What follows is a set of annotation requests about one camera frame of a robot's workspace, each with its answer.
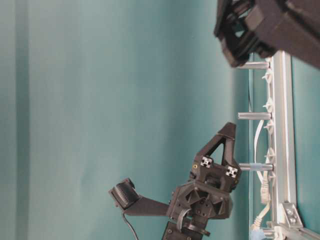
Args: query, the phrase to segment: metal standoff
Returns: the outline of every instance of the metal standoff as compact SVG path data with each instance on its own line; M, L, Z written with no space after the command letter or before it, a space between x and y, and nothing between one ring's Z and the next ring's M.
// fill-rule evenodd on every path
M238 112L239 120L270 120L269 112Z
M274 165L271 163L239 163L242 171L272 171Z
M248 61L242 66L238 66L237 69L268 69L270 63L267 61Z

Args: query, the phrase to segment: white cable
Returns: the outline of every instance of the white cable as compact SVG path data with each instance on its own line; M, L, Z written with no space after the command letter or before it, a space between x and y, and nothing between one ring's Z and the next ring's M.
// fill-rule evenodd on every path
M257 148L258 148L258 140L261 133L261 130L264 125L264 120L260 120L254 136L254 163L257 163ZM259 180L261 182L261 189L260 189L260 196L261 196L261 203L266 205L264 209L261 211L261 213L255 218L253 225L251 226L251 230L259 230L261 226L261 222L264 218L264 216L268 213L270 210L270 204L271 204L271 198L270 198L270 191L269 191L269 180L268 180L268 172L264 171L263 174L261 171L256 172Z
M264 120L260 120L260 122L258 124L258 127L256 128L255 135L254 135L254 163L255 164L257 163L258 140L259 140L260 132L261 132L261 130L263 128L264 122L265 122ZM263 180L264 180L264 178L262 176L262 173L260 171L257 171L256 173L258 174L260 182L262 183Z

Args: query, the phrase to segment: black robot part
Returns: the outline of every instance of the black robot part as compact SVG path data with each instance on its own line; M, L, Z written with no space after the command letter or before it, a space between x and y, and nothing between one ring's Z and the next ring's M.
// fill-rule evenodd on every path
M239 182L241 169L234 159L236 125L228 122L195 156L187 183L172 193L170 205L139 195L129 178L109 193L123 214L168 216L162 240L201 240L208 220L226 219L232 211L230 193ZM221 164L211 155L223 145Z
M320 68L320 1L218 0L214 35L232 67L284 50Z

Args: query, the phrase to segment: black cable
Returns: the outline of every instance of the black cable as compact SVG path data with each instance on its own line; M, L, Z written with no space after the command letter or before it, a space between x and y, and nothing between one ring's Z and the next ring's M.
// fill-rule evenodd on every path
M123 218L124 222L125 222L126 224L128 224L129 228L131 229L131 231L132 231L132 233L133 233L133 235L134 235L135 240L139 240L135 229L134 229L133 226L130 224L130 222L126 219L126 216L125 216L125 213L124 213L124 212L122 213L122 218Z

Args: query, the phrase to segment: teal wall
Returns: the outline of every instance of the teal wall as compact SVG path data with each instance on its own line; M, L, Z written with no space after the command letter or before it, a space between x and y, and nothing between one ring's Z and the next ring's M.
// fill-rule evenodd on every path
M304 225L320 234L320 70L292 59L298 209Z
M248 71L214 39L216 1L4 0L0 9L0 233L132 239L107 191L130 177L167 202L228 121L247 162ZM248 174L211 238L248 237ZM141 240L166 217L129 217Z

